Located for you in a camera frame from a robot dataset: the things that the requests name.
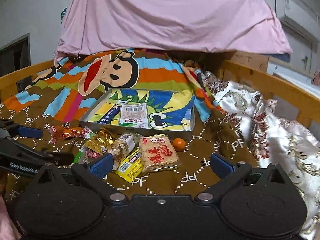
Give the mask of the green sausage stick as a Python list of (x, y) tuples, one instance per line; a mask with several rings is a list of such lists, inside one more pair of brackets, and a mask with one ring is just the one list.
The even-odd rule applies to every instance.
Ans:
[(74, 157), (73, 164), (88, 164), (90, 163), (94, 158), (99, 157), (99, 154), (92, 149), (88, 148), (87, 146), (82, 146), (80, 148), (77, 155)]

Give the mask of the clear nut bar packet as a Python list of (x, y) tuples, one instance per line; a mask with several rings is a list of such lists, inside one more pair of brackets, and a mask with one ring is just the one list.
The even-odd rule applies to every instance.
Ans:
[(107, 149), (113, 157), (112, 170), (116, 170), (121, 162), (133, 151), (140, 139), (137, 133), (124, 133)]

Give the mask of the yellow snack bar packet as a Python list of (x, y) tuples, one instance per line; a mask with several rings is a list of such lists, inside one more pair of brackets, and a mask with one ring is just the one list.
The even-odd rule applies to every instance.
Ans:
[(123, 178), (128, 183), (132, 183), (134, 179), (142, 172), (143, 165), (140, 159), (140, 150), (137, 148), (133, 150), (113, 171), (116, 175)]

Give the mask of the blue long snack packet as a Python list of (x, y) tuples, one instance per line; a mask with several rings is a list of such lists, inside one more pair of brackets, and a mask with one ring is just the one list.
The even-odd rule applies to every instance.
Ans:
[(106, 114), (98, 121), (99, 124), (110, 124), (113, 118), (120, 112), (121, 105), (114, 105)]

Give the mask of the red label rice cracker pack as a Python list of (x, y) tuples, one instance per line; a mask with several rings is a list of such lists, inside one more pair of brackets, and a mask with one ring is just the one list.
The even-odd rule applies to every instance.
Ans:
[(139, 151), (142, 174), (174, 170), (182, 165), (169, 137), (164, 134), (141, 137)]

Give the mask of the white green rice pouch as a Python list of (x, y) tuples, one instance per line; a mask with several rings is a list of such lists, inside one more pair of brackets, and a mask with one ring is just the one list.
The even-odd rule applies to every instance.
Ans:
[(125, 127), (148, 128), (149, 120), (146, 103), (122, 105), (118, 125)]

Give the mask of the gold foil snack pouch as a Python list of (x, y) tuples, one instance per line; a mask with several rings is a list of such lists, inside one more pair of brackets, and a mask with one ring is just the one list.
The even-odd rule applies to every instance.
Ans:
[(103, 127), (96, 135), (89, 138), (85, 146), (89, 149), (89, 156), (102, 155), (119, 138), (119, 135)]

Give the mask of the orange pink candy wrapper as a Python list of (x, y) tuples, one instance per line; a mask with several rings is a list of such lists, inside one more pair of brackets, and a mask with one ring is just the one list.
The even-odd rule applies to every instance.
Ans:
[(64, 141), (72, 138), (84, 138), (89, 139), (95, 135), (95, 133), (88, 127), (62, 127), (62, 126), (50, 126), (49, 133), (51, 135), (51, 142), (53, 145), (58, 141)]

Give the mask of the brown monkey cartoon blanket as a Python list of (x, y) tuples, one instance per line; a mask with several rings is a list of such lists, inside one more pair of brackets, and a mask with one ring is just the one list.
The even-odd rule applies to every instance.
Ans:
[[(136, 88), (175, 90), (196, 97), (196, 124), (193, 138), (179, 153), (182, 166), (177, 170), (153, 172), (138, 176), (128, 183), (110, 173), (106, 183), (127, 196), (133, 194), (196, 194), (218, 181), (210, 168), (210, 156), (217, 152), (233, 163), (246, 161), (253, 167), (257, 161), (247, 142), (236, 129), (235, 118), (213, 105), (196, 87), (195, 71), (202, 67), (199, 54), (133, 51), (140, 71)], [(81, 95), (79, 87), (97, 75), (96, 59), (126, 59), (128, 50), (107, 51), (81, 60), (63, 59), (52, 66), (44, 77), (33, 81), (24, 91), (1, 103), (1, 118), (32, 128), (43, 129), (41, 139), (20, 138), (20, 142), (37, 150), (76, 154), (85, 141), (81, 138), (50, 142), (49, 127), (79, 126), (80, 118), (107, 90), (103, 84)]]

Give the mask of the small orange mandarin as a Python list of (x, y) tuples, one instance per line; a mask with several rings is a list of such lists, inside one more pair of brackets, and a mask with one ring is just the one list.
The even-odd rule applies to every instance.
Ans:
[(185, 150), (186, 142), (181, 138), (176, 138), (172, 141), (172, 145), (177, 152), (182, 152)]

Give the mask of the grey tray with dinosaur drawing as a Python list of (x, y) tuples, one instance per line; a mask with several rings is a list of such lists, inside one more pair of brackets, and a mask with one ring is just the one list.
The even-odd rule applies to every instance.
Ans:
[(114, 128), (192, 131), (195, 95), (189, 90), (111, 89), (81, 117), (90, 129)]

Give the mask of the white cabinet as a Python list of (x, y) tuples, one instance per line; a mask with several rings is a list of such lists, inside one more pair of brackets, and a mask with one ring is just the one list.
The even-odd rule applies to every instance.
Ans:
[(281, 61), (275, 57), (268, 58), (267, 74), (279, 77), (305, 90), (306, 92), (315, 95), (319, 98), (319, 86), (311, 83), (312, 77), (310, 74), (302, 70), (296, 69), (291, 64)]

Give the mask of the pink draped sheet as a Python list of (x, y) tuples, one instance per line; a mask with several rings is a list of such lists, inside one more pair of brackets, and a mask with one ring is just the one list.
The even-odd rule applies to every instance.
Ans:
[(72, 0), (56, 60), (122, 48), (292, 53), (265, 0)]

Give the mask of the dark window frame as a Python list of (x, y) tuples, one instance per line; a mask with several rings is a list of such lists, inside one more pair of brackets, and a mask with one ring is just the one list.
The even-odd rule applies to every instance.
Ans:
[(29, 65), (31, 65), (29, 33), (1, 47), (1, 76)]

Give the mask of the white wall air conditioner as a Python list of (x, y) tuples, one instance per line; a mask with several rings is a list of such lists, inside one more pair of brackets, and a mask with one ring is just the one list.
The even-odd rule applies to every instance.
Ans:
[(291, 0), (275, 0), (277, 18), (285, 26), (314, 42), (319, 41), (319, 24)]

